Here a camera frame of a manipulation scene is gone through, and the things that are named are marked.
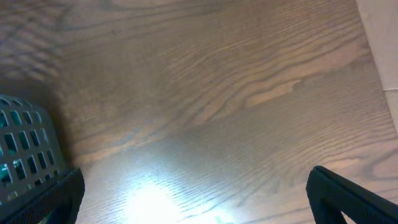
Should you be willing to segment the green Nescafe coffee bag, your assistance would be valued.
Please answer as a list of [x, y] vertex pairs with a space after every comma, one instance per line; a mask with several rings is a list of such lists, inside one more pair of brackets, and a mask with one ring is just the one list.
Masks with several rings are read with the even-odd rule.
[[1, 186], [38, 185], [53, 177], [55, 156], [38, 111], [1, 111]]

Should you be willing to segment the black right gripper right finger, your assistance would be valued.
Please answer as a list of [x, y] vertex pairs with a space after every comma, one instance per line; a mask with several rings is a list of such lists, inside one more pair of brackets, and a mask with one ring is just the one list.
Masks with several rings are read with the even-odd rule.
[[307, 197], [315, 223], [397, 223], [397, 205], [354, 182], [315, 166], [309, 173]]

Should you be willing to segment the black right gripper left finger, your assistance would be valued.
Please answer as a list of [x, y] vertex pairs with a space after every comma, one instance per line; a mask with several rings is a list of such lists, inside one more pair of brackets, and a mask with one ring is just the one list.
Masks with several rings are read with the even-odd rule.
[[85, 193], [80, 169], [68, 169], [1, 206], [1, 224], [74, 224]]

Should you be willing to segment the grey plastic basket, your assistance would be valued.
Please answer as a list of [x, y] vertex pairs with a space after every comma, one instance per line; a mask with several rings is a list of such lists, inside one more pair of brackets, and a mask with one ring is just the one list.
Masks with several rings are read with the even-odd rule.
[[1, 95], [1, 205], [65, 170], [48, 112], [27, 100]]

